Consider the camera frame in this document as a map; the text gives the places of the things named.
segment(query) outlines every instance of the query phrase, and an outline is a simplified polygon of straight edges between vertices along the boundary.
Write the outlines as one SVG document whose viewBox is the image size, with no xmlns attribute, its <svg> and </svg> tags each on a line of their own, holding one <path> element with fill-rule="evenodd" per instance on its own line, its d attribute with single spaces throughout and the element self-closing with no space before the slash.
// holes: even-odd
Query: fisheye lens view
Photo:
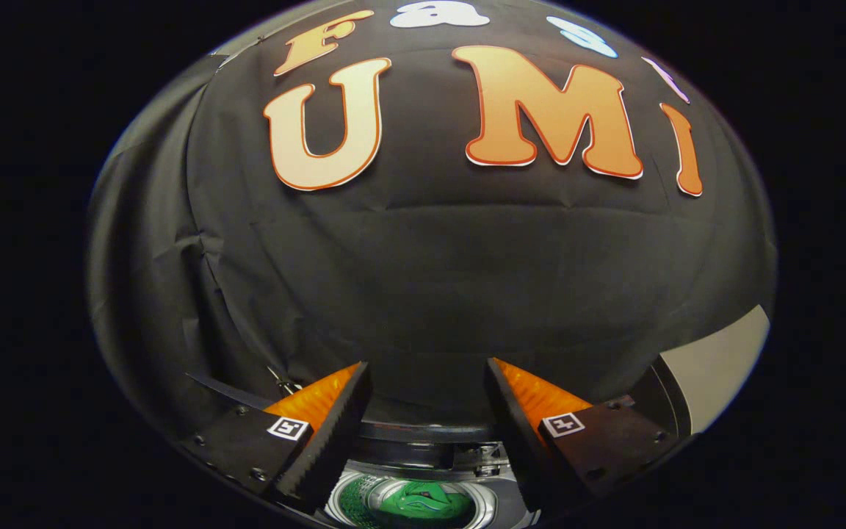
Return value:
<svg viewBox="0 0 846 529">
<path fill-rule="evenodd" d="M 250 23 L 131 117 L 88 209 L 98 348 L 185 465 L 296 526 L 521 529 L 712 428 L 778 251 L 674 57 L 533 0 Z"/>
</svg>

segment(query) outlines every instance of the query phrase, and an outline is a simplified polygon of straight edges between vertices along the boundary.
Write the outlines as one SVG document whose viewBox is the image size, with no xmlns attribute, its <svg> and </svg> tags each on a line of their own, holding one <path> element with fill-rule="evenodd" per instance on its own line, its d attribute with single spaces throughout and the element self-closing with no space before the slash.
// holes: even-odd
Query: orange triangular pad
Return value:
<svg viewBox="0 0 846 529">
<path fill-rule="evenodd" d="M 506 361 L 500 361 L 496 358 L 493 358 L 493 360 L 501 368 L 502 374 L 507 379 L 507 385 L 510 386 L 514 398 L 521 406 L 521 411 L 527 416 L 531 429 L 534 430 L 544 446 L 547 446 L 547 442 L 544 441 L 540 431 L 538 431 L 538 426 L 544 417 L 581 411 L 593 406 L 582 398 L 545 381 L 540 376 L 531 375 L 524 369 L 508 364 Z"/>
<path fill-rule="evenodd" d="M 339 399 L 341 390 L 355 374 L 359 364 L 350 365 L 335 371 L 325 378 L 319 379 L 298 392 L 269 406 L 264 411 L 273 415 L 299 419 L 312 425 L 312 436 L 322 428 L 322 423 L 328 417 L 332 405 Z"/>
</svg>

